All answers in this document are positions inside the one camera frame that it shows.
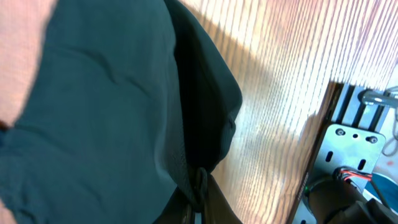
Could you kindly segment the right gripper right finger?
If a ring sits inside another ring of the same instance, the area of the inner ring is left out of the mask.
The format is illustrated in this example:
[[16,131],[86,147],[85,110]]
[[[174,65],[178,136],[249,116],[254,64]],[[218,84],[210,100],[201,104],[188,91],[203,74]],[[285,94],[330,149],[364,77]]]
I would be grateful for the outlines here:
[[202,224],[242,224],[214,177],[207,172],[198,173],[198,203]]

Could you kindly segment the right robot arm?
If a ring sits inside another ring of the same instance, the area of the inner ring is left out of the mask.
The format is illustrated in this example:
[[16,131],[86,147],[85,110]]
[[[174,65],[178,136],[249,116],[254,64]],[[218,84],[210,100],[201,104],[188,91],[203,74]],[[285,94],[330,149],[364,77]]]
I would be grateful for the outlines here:
[[[177,189],[155,223],[240,223],[213,176],[199,181],[200,206],[195,208]],[[332,180],[309,189],[308,207],[317,223],[397,223],[397,215],[374,199],[367,201],[352,185]]]

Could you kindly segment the black t-shirt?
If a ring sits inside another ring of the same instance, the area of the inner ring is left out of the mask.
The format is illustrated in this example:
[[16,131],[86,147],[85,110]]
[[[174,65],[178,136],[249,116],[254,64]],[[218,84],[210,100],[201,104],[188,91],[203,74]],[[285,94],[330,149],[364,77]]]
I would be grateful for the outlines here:
[[2,223],[154,223],[227,155],[239,86],[179,1],[58,1],[1,132]]

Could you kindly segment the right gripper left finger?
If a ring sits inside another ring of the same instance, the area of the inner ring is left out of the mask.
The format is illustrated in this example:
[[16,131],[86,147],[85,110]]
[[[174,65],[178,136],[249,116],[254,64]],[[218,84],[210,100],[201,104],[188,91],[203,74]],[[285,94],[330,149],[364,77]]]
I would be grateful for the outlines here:
[[154,224],[193,224],[193,209],[184,195],[176,188],[169,202]]

